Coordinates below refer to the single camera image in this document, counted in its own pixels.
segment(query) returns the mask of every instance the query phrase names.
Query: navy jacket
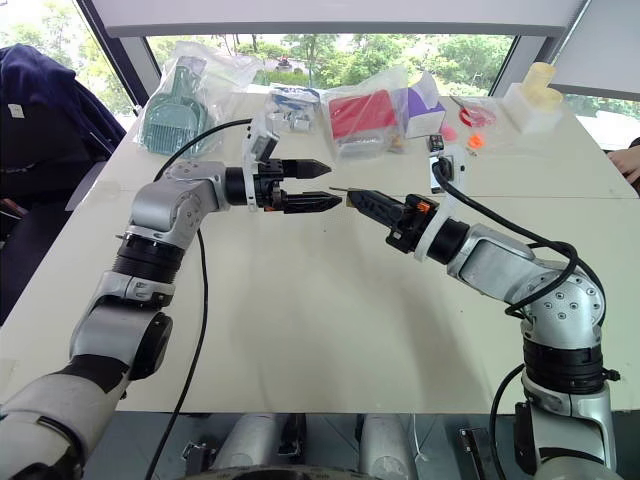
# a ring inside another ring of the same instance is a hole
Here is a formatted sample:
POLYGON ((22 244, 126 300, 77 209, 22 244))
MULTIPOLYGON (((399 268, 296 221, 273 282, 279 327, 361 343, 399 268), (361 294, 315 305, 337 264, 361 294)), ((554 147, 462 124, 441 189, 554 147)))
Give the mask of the navy jacket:
POLYGON ((65 112, 80 137, 108 156, 125 130, 96 98, 75 79, 75 72, 38 50, 20 43, 0 49, 0 104, 44 104, 65 112))

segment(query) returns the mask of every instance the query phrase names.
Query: small red item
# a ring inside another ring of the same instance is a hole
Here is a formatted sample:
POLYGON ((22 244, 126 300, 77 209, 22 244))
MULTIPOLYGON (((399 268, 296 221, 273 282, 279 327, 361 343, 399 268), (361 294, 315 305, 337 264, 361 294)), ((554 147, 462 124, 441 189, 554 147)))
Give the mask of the small red item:
POLYGON ((462 108, 458 117, 468 127, 486 127, 496 122, 496 115, 482 107, 462 108))
POLYGON ((455 128, 445 122, 442 122, 442 126, 440 127, 440 135, 442 135, 442 138, 447 142, 453 142, 458 138, 458 132, 456 132, 455 128))
POLYGON ((342 138, 365 130, 398 125, 387 90, 362 97, 336 98, 329 102, 333 138, 342 138))

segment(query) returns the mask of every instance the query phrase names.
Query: red box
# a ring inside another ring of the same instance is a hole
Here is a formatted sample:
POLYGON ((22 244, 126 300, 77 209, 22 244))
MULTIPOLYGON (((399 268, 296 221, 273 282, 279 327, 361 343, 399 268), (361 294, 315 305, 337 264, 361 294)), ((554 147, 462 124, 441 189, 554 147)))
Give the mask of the red box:
POLYGON ((329 102, 333 138, 342 138, 364 130, 398 125, 391 96, 378 90, 362 97, 336 98, 329 102))

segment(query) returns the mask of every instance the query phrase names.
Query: person's hand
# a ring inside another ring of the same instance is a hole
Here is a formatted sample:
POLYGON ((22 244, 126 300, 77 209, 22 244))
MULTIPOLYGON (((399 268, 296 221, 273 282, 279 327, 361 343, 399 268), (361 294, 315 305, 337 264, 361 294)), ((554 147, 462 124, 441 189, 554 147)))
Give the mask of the person's hand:
POLYGON ((609 152, 607 156, 620 170, 620 173, 626 177, 627 182, 633 183, 640 178, 640 145, 609 152))

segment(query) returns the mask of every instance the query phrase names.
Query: cable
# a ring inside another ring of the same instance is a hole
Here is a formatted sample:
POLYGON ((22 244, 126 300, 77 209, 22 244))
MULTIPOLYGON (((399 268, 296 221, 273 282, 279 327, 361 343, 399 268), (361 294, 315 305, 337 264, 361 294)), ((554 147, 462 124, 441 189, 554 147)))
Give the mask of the cable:
POLYGON ((0 210, 0 213, 9 218, 13 218, 14 220, 22 220, 22 218, 18 217, 17 215, 11 215, 10 213, 5 212, 4 210, 0 210))
POLYGON ((225 128, 235 127, 237 125, 249 125, 250 123, 251 123, 251 119, 250 118, 244 118, 242 120, 233 120, 232 122, 222 123, 220 125, 216 125, 213 128, 210 128, 209 130, 206 130, 206 131, 202 132, 197 137, 195 137, 192 140, 189 140, 187 143, 185 143, 182 146, 182 148, 180 150, 178 150, 176 153, 171 155, 171 157, 169 157, 169 160, 167 160, 165 162, 165 164, 162 166, 162 168, 160 170, 158 170, 158 173, 156 173, 156 176, 153 179, 153 181, 157 182, 158 180, 160 180, 162 178, 162 175, 164 175, 164 172, 167 170, 167 168, 169 168, 173 164, 173 162, 175 162, 184 152, 189 150, 196 143, 198 143, 201 140, 207 138, 209 135, 213 135, 214 133, 219 132, 220 130, 224 130, 225 128))
MULTIPOLYGON (((567 257, 569 259, 569 262, 567 264, 567 266, 564 268, 564 270, 562 270, 562 272, 560 272, 560 274, 558 275, 558 277, 556 277, 552 282, 550 282, 547 286, 541 288, 540 290, 538 290, 537 292, 523 298, 522 300, 514 303, 513 305, 510 305, 509 307, 507 307, 504 311, 504 313, 506 315, 512 316, 512 317, 517 317, 517 318, 525 318, 525 316, 520 312, 525 306, 529 305, 532 302, 535 302, 536 300, 544 297, 545 295, 547 295, 548 293, 551 293, 552 291, 554 291, 556 288, 558 288, 560 285, 562 285, 567 278, 569 278, 571 276, 571 274, 574 272, 574 270, 576 269, 576 266, 580 266, 585 273, 591 278, 591 280, 593 280, 593 282, 598 286, 598 288, 602 291, 602 295, 604 298, 604 289, 602 288, 602 284, 600 283, 600 279, 596 276, 596 274, 594 273, 594 271, 591 269, 591 267, 589 267, 584 261, 582 261, 579 257, 578 257, 578 253, 575 249, 575 247, 573 247, 573 245, 566 243, 566 242, 559 242, 559 241, 552 241, 549 240, 545 237, 542 237, 530 230, 527 230, 524 227, 521 227, 520 225, 517 225, 513 222, 511 222, 510 220, 507 220, 506 218, 504 218, 503 216, 499 215, 498 213, 494 212, 493 210, 485 207, 484 205, 482 205, 481 203, 473 200, 472 198, 466 196, 464 193, 462 193, 460 190, 458 190, 457 188, 455 188, 453 185, 451 185, 449 183, 449 180, 442 174, 442 171, 440 170, 440 163, 443 160, 439 160, 437 163, 435 163, 432 167, 432 172, 436 178, 436 180, 438 181, 438 183, 440 184, 441 188, 447 192, 448 194, 450 194, 452 197, 456 198, 457 200, 459 200, 460 202, 464 203, 465 205, 467 205, 468 207, 473 208, 474 210, 482 213, 483 215, 485 215, 486 217, 490 218, 491 220, 493 220, 494 222, 502 225, 503 227, 508 228, 509 230, 522 235, 524 237, 527 237, 531 240, 533 240, 534 243, 534 247, 530 247, 530 248, 540 248, 540 247, 546 247, 546 248, 550 248, 552 250, 555 250, 556 252, 560 253, 561 255, 567 257)), ((604 313, 602 316, 602 319, 600 320, 599 324, 602 325, 602 323, 604 322, 604 313)))
POLYGON ((498 472, 498 478, 500 478, 500 480, 507 480, 507 477, 505 476, 502 464, 500 463, 500 457, 498 456, 498 444, 496 442, 496 419, 498 416, 498 406, 500 405, 500 399, 502 398, 502 394, 506 390, 507 385, 509 385, 511 380, 518 376, 523 368, 524 363, 521 363, 502 379, 502 382, 500 382, 498 390, 493 397, 493 402, 491 403, 491 413, 489 414, 489 447, 491 447, 491 458, 493 458, 493 463, 496 465, 496 471, 498 472))
MULTIPOLYGON (((162 168, 158 170, 158 173, 156 174, 153 181, 156 182, 160 178, 162 178, 162 175, 164 174, 164 172, 167 170, 167 168, 169 168, 173 164, 173 162, 175 162, 184 152, 186 152, 193 145, 201 141, 203 138, 206 138, 209 135, 219 132, 220 130, 224 130, 225 128, 235 127, 236 125, 247 125, 250 123, 251 123, 250 118, 246 118, 243 120, 234 120, 232 122, 223 123, 221 125, 213 127, 201 133, 194 139, 187 142, 176 153, 171 155, 171 157, 169 157, 169 159, 165 162, 162 168)), ((209 279, 207 277, 207 259, 205 254, 204 239, 202 238, 202 232, 200 231, 200 229, 198 229, 196 234, 198 236, 198 244, 200 245, 200 263, 202 265, 202 288, 204 290, 203 296, 202 296, 202 324, 200 326, 200 336, 198 337, 198 343, 196 344, 196 351, 193 354, 193 359, 191 360, 191 366, 189 367, 187 378, 184 381, 184 386, 182 387, 180 398, 178 398, 178 402, 176 403, 176 406, 173 409, 173 413, 169 418, 169 423, 167 423, 164 433, 162 434, 162 438, 160 439, 160 442, 156 447, 156 451, 153 454, 151 463, 147 468, 147 473, 145 474, 145 477, 144 477, 145 480, 151 480, 151 478, 153 477, 153 473, 156 469, 156 466, 158 465, 158 460, 160 460, 160 455, 162 454, 162 450, 164 449, 164 446, 167 443, 167 439, 171 434, 173 425, 176 423, 176 420, 178 419, 178 414, 182 409, 182 404, 184 403, 184 399, 187 397, 187 392, 189 391, 189 387, 191 386, 191 380, 193 379, 193 375, 196 371, 196 366, 198 365, 198 359, 200 358, 200 351, 202 350, 202 344, 204 343, 204 337, 207 331, 207 318, 209 315, 209 279)))
POLYGON ((423 462, 428 462, 429 459, 427 458, 427 456, 420 451, 420 442, 418 442, 418 430, 416 429, 416 414, 415 413, 411 414, 411 421, 413 422, 413 443, 416 446, 416 454, 413 456, 413 461, 417 462, 418 458, 419 458, 423 462))
POLYGON ((171 430, 173 429, 173 425, 176 423, 178 418, 178 414, 180 413, 180 409, 182 408, 182 404, 184 403, 184 399, 187 396, 187 392, 189 391, 189 386, 191 385, 191 380, 193 379, 193 374, 196 371, 196 366, 198 364, 198 358, 200 357, 200 351, 202 350, 202 344, 204 342, 204 335, 207 331, 207 317, 209 314, 209 280, 207 278, 207 260, 205 256, 204 250, 204 240, 202 239, 202 232, 198 229, 198 243, 200 244, 200 260, 202 263, 202 287, 204 289, 202 295, 202 324, 200 325, 200 336, 198 337, 198 343, 196 345, 196 351, 193 354, 193 359, 191 360, 191 366, 189 367, 189 373, 187 374, 187 378, 184 381, 184 386, 182 387, 182 393, 180 393, 180 398, 178 399, 178 403, 176 403, 175 408, 173 409, 173 413, 171 414, 171 418, 169 419, 169 423, 162 434, 162 438, 156 447, 156 451, 153 455, 153 459, 147 468, 147 473, 145 475, 145 480, 151 480, 153 477, 153 472, 156 469, 156 465, 158 464, 158 460, 160 459, 160 455, 162 454, 162 450, 164 449, 164 445, 167 443, 167 439, 171 434, 171 430))

